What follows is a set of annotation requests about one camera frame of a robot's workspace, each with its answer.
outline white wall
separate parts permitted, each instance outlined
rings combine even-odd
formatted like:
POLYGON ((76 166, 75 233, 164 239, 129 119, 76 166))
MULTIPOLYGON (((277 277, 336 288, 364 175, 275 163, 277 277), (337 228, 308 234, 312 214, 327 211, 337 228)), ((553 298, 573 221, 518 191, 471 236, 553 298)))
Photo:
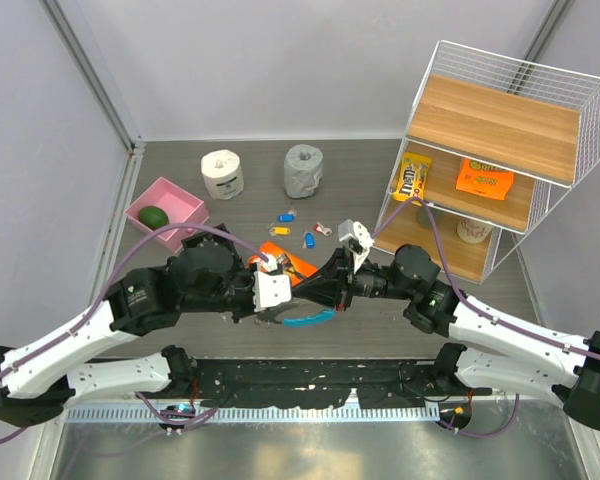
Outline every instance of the white wall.
MULTIPOLYGON (((574 2, 541 61, 600 76, 600 0, 574 2)), ((600 330, 600 164, 522 252, 547 323, 585 336, 600 330)))
POLYGON ((75 1, 145 140, 400 137, 438 40, 521 56, 552 3, 75 1))
MULTIPOLYGON (((0 2, 0 344, 19 346, 87 302, 124 151, 37 1, 0 2)), ((0 423, 0 437, 13 427, 0 423)), ((25 432, 0 447, 24 478, 25 432)))

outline small blue object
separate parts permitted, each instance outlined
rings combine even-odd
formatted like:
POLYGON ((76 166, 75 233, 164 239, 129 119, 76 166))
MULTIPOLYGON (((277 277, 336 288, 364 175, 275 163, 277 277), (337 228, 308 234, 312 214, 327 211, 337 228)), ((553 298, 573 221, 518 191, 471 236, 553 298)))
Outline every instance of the small blue object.
POLYGON ((307 248, 316 246, 316 239, 313 237, 313 233, 307 232, 304 234, 304 246, 307 248))
POLYGON ((323 310, 319 314, 313 315, 311 317, 285 318, 284 320, 282 320, 282 324, 286 327, 292 328, 310 327, 312 325, 327 322, 335 316, 335 310, 323 310))
POLYGON ((278 221, 280 223, 293 222, 294 218, 296 218, 296 216, 293 213, 285 213, 283 215, 278 215, 278 221))

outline white cup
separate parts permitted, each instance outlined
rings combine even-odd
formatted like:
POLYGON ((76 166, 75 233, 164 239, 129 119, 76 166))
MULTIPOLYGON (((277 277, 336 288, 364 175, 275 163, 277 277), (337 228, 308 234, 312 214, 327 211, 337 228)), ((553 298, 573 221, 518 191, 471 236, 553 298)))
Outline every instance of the white cup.
POLYGON ((458 222, 458 236, 467 243, 480 243, 489 236, 493 227, 488 223, 463 218, 458 222))

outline avocado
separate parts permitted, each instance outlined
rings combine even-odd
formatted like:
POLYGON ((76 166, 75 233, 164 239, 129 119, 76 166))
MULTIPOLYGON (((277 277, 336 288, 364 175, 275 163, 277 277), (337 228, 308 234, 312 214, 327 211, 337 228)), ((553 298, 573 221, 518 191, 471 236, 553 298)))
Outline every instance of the avocado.
POLYGON ((169 217, 166 212, 161 208, 152 205, 144 207, 138 212, 138 220, 151 230, 156 230, 165 225, 169 225, 169 217))

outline gray roll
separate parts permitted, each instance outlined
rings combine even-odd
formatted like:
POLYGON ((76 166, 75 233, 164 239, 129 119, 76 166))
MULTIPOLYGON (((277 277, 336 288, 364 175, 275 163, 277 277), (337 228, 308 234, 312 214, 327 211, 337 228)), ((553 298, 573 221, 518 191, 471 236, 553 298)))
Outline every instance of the gray roll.
POLYGON ((284 159, 284 188, 291 198, 310 197, 322 180, 322 152, 311 145, 296 145, 284 159))

